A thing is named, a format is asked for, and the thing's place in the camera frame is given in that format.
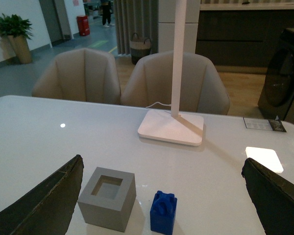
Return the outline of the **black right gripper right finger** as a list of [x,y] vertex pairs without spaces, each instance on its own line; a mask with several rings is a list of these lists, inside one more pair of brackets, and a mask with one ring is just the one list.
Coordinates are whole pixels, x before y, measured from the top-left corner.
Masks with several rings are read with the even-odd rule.
[[294,184],[252,158],[242,176],[265,233],[294,235]]

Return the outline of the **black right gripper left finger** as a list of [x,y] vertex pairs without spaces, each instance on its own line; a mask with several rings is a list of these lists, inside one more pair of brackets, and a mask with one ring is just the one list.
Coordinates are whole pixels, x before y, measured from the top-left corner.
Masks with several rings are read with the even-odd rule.
[[76,155],[0,212],[0,235],[64,235],[81,190],[83,158]]

